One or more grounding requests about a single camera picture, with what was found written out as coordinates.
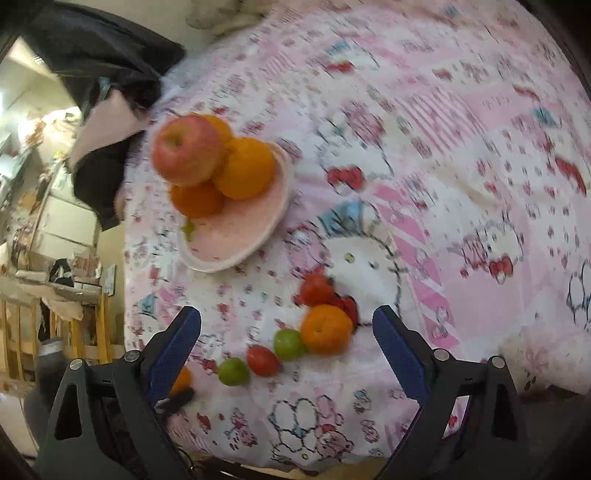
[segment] screw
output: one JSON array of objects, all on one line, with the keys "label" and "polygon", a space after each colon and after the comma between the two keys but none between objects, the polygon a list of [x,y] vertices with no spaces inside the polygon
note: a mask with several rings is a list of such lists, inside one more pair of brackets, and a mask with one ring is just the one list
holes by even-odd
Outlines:
[{"label": "screw", "polygon": [[123,356],[126,362],[135,362],[139,358],[139,350],[130,350]]},{"label": "screw", "polygon": [[72,360],[70,362],[70,368],[72,370],[78,370],[82,364],[84,363],[84,360],[82,360],[82,358],[75,358],[74,360]]},{"label": "screw", "polygon": [[497,368],[503,368],[505,366],[505,361],[500,356],[494,356],[492,358],[492,364]]},{"label": "screw", "polygon": [[440,362],[445,362],[446,360],[449,360],[449,352],[447,350],[444,350],[443,348],[438,348],[437,350],[435,350],[434,355],[435,358]]}]

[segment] orange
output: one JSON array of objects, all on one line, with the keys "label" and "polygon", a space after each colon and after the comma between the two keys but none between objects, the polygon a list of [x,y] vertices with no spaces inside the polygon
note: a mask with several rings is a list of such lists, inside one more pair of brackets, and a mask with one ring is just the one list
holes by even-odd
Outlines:
[{"label": "orange", "polygon": [[170,201],[184,216],[202,218],[222,211],[224,197],[206,181],[191,187],[170,186]]},{"label": "orange", "polygon": [[255,138],[234,138],[213,183],[226,197],[245,200],[263,193],[274,176],[275,157],[267,145]]},{"label": "orange", "polygon": [[217,133],[220,136],[220,140],[222,141],[222,144],[227,144],[230,142],[230,140],[232,140],[232,138],[234,138],[234,134],[232,133],[232,129],[230,128],[230,125],[228,125],[227,122],[225,122],[224,120],[222,120],[221,118],[219,118],[218,116],[215,115],[201,115],[205,120],[207,120],[212,127],[214,127],[217,130]]},{"label": "orange", "polygon": [[178,373],[177,379],[174,381],[174,385],[172,390],[170,391],[170,396],[176,395],[179,392],[182,392],[186,388],[191,386],[191,372],[186,366],[183,366],[181,371]]},{"label": "orange", "polygon": [[318,355],[343,353],[351,340],[353,322],[343,310],[332,305],[311,309],[300,327],[304,345]]}]

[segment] blue gripper pad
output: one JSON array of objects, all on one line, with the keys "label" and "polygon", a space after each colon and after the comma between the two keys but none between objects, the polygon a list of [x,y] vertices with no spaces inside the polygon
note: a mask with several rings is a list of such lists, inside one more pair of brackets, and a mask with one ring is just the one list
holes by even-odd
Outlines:
[{"label": "blue gripper pad", "polygon": [[374,337],[398,378],[405,395],[416,400],[419,405],[423,405],[429,396],[428,375],[382,308],[380,307],[374,312],[372,320]]},{"label": "blue gripper pad", "polygon": [[148,374],[148,401],[155,404],[158,400],[168,397],[177,379],[178,373],[187,361],[191,350],[201,334],[201,314],[193,307],[183,307],[173,320],[170,327],[176,327],[168,344],[164,345],[160,356],[156,359]]}]

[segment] apple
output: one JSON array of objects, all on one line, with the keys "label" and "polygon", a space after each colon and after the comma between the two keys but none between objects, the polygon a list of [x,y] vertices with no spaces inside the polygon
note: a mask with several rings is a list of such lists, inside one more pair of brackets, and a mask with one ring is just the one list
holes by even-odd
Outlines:
[{"label": "apple", "polygon": [[209,180],[226,154],[216,128],[199,115],[176,118],[154,139],[152,165],[173,185],[191,186]]}]

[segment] cabinet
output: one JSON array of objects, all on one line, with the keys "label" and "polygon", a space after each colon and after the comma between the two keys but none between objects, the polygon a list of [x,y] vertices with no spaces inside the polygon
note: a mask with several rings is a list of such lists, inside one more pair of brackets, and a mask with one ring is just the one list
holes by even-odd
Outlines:
[{"label": "cabinet", "polygon": [[76,253],[82,253],[86,247],[75,244],[50,233],[37,232],[32,248],[34,254],[45,258],[57,260],[58,258],[71,258]]},{"label": "cabinet", "polygon": [[95,244],[96,216],[92,210],[50,196],[41,214],[38,230],[92,247]]},{"label": "cabinet", "polygon": [[72,175],[70,175],[65,167],[61,167],[55,175],[55,179],[51,184],[51,196],[68,203],[73,203],[82,208],[90,210],[90,207],[81,202],[74,196],[74,185],[72,185]]}]

